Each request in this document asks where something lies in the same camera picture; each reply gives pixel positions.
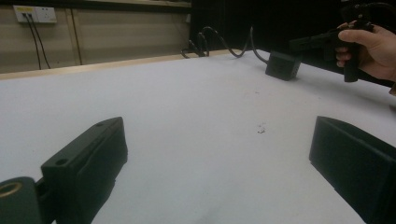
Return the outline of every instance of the wall socket panel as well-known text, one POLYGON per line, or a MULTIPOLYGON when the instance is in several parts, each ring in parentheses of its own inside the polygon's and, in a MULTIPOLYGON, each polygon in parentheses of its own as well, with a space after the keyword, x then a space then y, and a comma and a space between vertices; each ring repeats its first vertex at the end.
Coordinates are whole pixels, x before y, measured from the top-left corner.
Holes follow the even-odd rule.
POLYGON ((32 15, 34 22, 56 23, 55 9, 53 7, 14 6, 18 22, 27 22, 23 13, 32 15))

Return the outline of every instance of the human hand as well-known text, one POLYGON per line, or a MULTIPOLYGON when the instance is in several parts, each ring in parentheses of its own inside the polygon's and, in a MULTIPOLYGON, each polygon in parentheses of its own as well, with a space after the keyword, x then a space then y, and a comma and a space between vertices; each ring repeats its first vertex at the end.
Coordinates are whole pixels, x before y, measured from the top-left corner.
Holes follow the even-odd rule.
MULTIPOLYGON (((338 37, 361 44, 359 69, 373 77, 396 81, 396 35, 375 25, 373 32, 344 30, 338 37)), ((348 48, 336 49, 337 65, 344 67, 351 58, 348 48)))

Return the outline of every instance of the beige wall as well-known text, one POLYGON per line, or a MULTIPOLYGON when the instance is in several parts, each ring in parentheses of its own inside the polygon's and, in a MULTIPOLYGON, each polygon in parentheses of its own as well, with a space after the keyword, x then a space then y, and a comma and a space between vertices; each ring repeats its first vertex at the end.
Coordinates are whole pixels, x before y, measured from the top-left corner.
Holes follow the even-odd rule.
MULTIPOLYGON (((55 12, 56 24, 36 25, 52 68, 178 54, 188 45, 187 15, 61 8, 55 12)), ((0 73, 37 69, 29 26, 17 22, 13 7, 0 7, 0 73)))

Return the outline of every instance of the electrical outlet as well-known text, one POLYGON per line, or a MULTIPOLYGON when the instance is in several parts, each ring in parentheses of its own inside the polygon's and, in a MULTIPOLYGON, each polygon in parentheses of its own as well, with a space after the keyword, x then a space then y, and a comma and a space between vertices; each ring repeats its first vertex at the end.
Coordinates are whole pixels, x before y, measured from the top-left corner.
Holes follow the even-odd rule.
POLYGON ((37 15, 38 22, 56 22, 55 10, 53 7, 35 7, 35 14, 37 15))
POLYGON ((28 6, 14 6, 15 15, 17 16, 18 22, 27 22, 23 14, 32 15, 34 22, 38 22, 37 15, 35 14, 35 7, 28 6))

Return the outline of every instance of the white table surface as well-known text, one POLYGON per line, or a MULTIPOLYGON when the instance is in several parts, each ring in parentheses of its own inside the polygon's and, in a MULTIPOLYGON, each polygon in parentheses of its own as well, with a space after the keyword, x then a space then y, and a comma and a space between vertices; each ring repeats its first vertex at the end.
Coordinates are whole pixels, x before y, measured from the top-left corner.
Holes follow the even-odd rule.
POLYGON ((310 164, 317 116, 396 146, 388 88, 312 66, 282 81, 248 52, 0 81, 0 181, 104 119, 129 161, 93 223, 363 223, 310 164))

